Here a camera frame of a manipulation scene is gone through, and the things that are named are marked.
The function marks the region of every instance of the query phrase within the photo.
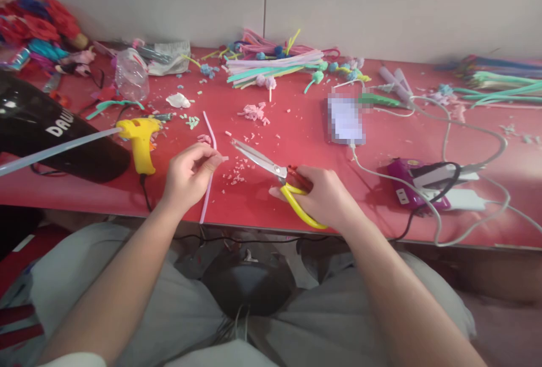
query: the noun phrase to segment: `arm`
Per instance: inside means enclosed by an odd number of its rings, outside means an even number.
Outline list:
[[[171,160],[162,200],[68,313],[40,364],[75,352],[114,364],[143,316],[179,221],[201,199],[221,162],[204,143]]]
[[[304,210],[340,232],[363,277],[397,366],[485,366],[457,326],[361,211],[333,171],[301,166],[314,188],[296,195]],[[274,189],[273,196],[282,194]]]

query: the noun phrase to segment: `scissors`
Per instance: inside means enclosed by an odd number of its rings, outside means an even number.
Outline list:
[[[247,146],[245,143],[242,143],[239,140],[236,140],[235,138],[232,139],[231,144],[237,148],[240,152],[242,152],[247,158],[249,158],[251,161],[258,164],[260,167],[268,170],[270,173],[275,174],[278,177],[278,180],[282,184],[281,192],[285,196],[286,200],[294,209],[294,212],[300,217],[301,220],[303,220],[305,223],[307,223],[310,227],[313,227],[315,229],[327,229],[326,225],[318,223],[316,220],[314,220],[312,217],[310,217],[308,214],[305,213],[305,211],[301,208],[298,201],[295,200],[295,195],[307,195],[312,190],[312,183],[297,173],[296,168],[292,165],[288,165],[288,167],[280,167],[279,165],[276,165],[273,161],[271,161],[269,158],[267,158],[262,153],[256,151],[254,148]],[[286,182],[286,177],[290,175],[292,178],[296,179],[297,182],[302,185],[303,188],[306,189],[302,190],[299,188],[296,188],[295,186],[290,185],[288,182]]]

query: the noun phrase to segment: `white sleeve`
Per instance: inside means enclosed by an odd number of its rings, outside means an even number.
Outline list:
[[[38,367],[107,367],[103,358],[94,353],[72,353]]]

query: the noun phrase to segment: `hand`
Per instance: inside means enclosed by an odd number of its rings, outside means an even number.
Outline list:
[[[313,219],[340,233],[360,221],[369,221],[335,171],[306,165],[299,166],[296,171],[314,185],[308,195],[294,195],[303,210]],[[286,200],[277,187],[271,188],[269,193]]]
[[[222,155],[207,143],[191,145],[169,161],[162,200],[187,211],[205,194],[209,179],[222,163]]]

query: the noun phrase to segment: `plastic bottle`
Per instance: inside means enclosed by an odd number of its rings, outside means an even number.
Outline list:
[[[126,100],[143,103],[148,96],[148,68],[137,51],[128,48],[117,55],[115,84]]]

